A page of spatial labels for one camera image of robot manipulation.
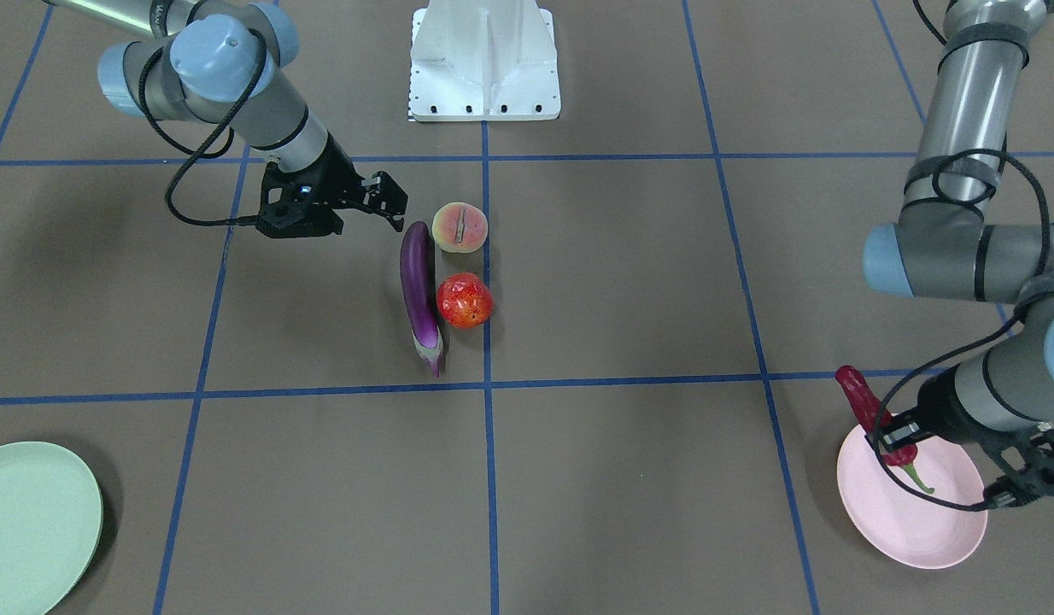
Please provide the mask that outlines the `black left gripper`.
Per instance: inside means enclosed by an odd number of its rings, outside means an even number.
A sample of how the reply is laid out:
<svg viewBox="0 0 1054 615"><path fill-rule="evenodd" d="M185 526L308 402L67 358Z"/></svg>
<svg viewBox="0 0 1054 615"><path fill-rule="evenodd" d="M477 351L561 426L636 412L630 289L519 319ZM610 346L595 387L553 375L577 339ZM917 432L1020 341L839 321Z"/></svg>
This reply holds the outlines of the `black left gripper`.
<svg viewBox="0 0 1054 615"><path fill-rule="evenodd" d="M979 444L984 448L997 442L995 430L967 412L956 390L956 370L949 369L930 378L918 390L916 405L891 418L887 427L880 428L877 441L887 451L918 444L930 437L940 437L957 445Z"/></svg>

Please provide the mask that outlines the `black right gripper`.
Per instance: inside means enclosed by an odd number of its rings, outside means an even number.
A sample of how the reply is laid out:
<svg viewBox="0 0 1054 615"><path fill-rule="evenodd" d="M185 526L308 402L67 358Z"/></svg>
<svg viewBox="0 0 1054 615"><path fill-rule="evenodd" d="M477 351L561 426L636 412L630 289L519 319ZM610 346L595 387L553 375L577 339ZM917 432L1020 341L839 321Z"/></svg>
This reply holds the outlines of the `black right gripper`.
<svg viewBox="0 0 1054 615"><path fill-rule="evenodd" d="M364 178L333 137L328 137L313 164L301 170L288 172L280 164L266 164L256 215L256 230L266 237L340 235L338 209L378 215L402 233L407 193L385 171Z"/></svg>

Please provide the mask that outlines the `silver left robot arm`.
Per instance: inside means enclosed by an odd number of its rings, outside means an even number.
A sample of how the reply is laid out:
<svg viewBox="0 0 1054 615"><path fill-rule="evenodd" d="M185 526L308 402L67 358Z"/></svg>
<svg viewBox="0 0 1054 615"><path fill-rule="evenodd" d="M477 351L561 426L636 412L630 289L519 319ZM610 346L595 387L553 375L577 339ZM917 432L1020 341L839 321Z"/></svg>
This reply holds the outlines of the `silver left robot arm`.
<svg viewBox="0 0 1054 615"><path fill-rule="evenodd" d="M920 148L898 222L875 227L863 253L872 289L889 295L1004 303L1022 331L985 342L920 388L889 445L941 437L977 443L1054 423L1054 220L991 225L987 206L1031 40L1054 1L952 1Z"/></svg>

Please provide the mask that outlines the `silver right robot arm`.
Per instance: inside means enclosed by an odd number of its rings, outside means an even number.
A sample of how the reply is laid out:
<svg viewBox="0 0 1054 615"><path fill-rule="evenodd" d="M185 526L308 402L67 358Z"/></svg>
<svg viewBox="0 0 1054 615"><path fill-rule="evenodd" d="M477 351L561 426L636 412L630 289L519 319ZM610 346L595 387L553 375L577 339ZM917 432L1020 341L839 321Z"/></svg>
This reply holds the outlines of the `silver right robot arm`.
<svg viewBox="0 0 1054 615"><path fill-rule="evenodd" d="M189 226L254 227L276 241L343 232L340 211L405 226L407 195L387 173L364 178L286 78L298 54L293 20L273 3L66 1L63 8L132 32L108 49L97 80L109 104L145 120L184 153L168 184L169 213ZM192 165L241 138L266 168L256 214L200 220L180 213L177 185Z"/></svg>

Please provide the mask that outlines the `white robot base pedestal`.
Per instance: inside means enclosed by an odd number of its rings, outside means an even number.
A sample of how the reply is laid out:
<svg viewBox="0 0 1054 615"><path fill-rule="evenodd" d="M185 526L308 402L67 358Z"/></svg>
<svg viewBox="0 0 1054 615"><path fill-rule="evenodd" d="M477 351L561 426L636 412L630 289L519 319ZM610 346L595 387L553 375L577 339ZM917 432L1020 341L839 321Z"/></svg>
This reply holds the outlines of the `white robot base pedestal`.
<svg viewBox="0 0 1054 615"><path fill-rule="evenodd" d="M561 115L554 18L535 1L430 1L413 12L411 26L410 120Z"/></svg>

